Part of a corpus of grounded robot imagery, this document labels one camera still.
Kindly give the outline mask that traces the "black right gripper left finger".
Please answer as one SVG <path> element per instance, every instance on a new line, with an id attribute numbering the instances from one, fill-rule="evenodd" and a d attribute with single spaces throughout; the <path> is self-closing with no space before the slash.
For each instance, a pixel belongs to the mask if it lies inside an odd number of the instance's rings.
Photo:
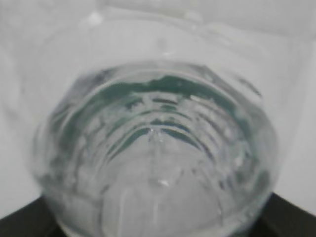
<path id="1" fill-rule="evenodd" d="M 1 218 L 1 237 L 65 237 L 43 198 Z"/>

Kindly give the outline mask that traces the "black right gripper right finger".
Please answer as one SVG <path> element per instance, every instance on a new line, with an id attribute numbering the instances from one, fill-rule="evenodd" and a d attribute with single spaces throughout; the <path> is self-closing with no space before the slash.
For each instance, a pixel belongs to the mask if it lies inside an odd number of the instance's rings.
<path id="1" fill-rule="evenodd" d="M 316 237 L 316 217 L 273 194 L 250 237 Z"/>

